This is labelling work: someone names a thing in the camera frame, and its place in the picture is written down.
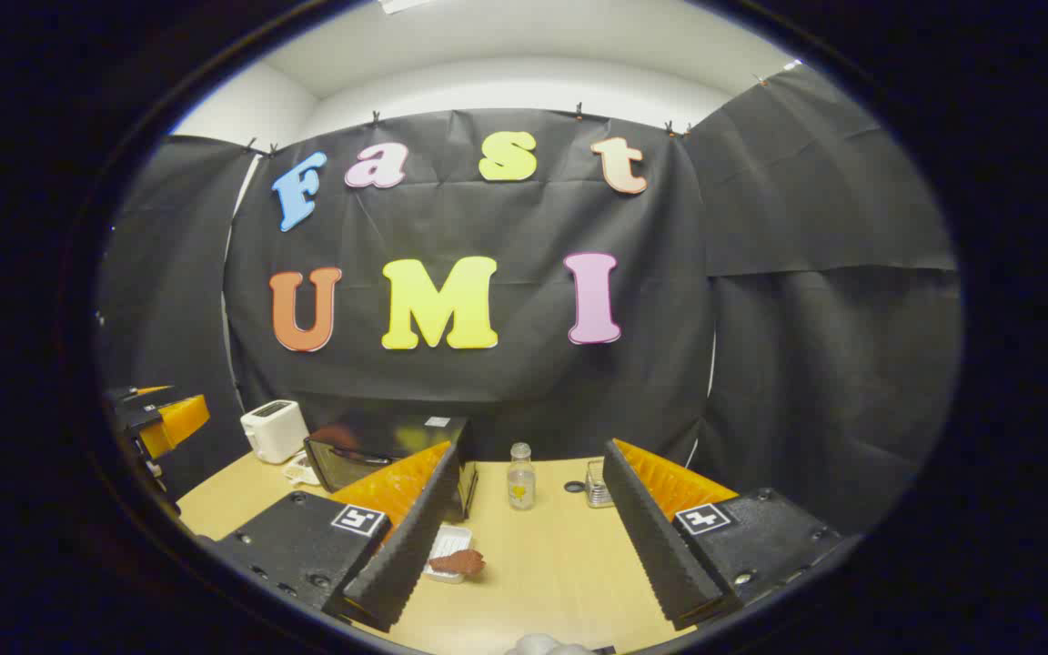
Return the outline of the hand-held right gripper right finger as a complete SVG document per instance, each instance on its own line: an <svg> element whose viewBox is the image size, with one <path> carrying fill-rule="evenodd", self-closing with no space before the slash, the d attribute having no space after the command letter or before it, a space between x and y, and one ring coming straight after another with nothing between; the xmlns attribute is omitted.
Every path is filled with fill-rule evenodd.
<svg viewBox="0 0 1048 655"><path fill-rule="evenodd" d="M765 601L843 542L776 489L739 494L620 439L606 445L603 478L654 597L678 630Z"/></svg>

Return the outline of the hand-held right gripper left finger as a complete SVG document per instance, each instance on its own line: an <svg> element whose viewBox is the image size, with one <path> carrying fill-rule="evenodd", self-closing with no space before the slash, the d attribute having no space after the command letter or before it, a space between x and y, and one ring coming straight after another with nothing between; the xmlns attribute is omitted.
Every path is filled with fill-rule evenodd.
<svg viewBox="0 0 1048 655"><path fill-rule="evenodd" d="M460 484L458 442L425 447L326 499L292 490L213 542L279 597L388 631Z"/></svg>

